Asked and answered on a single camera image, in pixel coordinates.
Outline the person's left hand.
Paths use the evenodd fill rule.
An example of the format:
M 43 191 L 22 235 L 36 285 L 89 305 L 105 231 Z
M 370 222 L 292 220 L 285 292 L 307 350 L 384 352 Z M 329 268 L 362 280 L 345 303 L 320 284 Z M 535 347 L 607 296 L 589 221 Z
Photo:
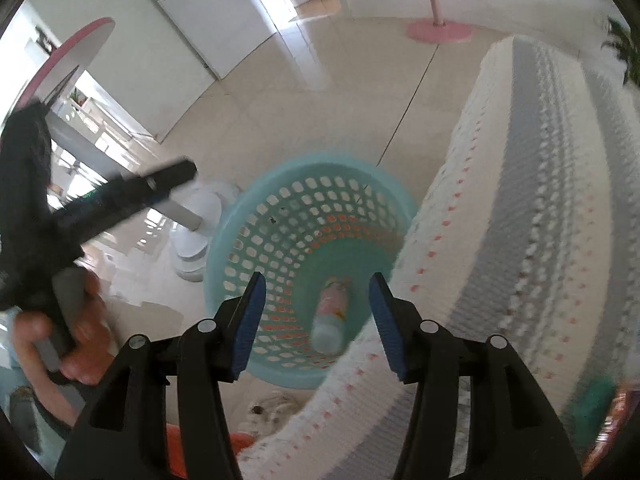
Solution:
M 105 321 L 96 274 L 73 266 L 53 279 L 46 312 L 18 310 L 11 342 L 18 364 L 43 409 L 74 426 L 87 389 L 111 366 L 115 341 Z

